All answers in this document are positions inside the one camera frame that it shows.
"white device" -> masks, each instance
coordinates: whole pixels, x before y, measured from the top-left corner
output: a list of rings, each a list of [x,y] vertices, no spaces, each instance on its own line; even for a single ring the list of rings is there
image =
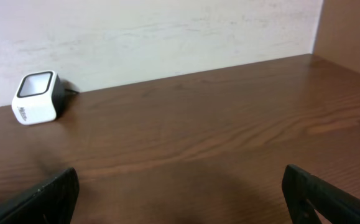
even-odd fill
[[[54,71],[26,75],[22,78],[11,108],[24,125],[53,121],[63,109],[65,89]]]

